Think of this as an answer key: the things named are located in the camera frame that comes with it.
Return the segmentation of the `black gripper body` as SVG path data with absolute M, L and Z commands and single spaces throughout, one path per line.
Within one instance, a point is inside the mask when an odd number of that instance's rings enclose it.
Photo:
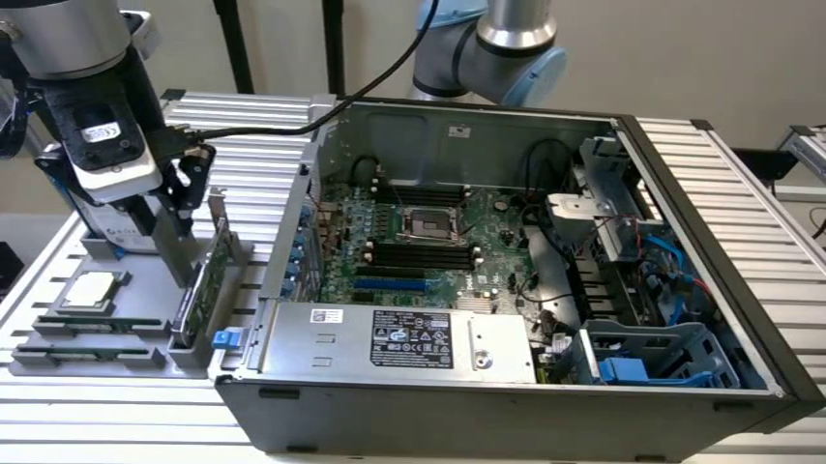
M 63 157 L 35 158 L 39 167 L 72 163 L 78 167 L 111 167 L 143 155 L 160 167 L 174 164 L 187 149 L 170 141 L 158 96 L 138 50 L 130 47 L 110 69 L 72 79 L 30 78 L 43 94 Z

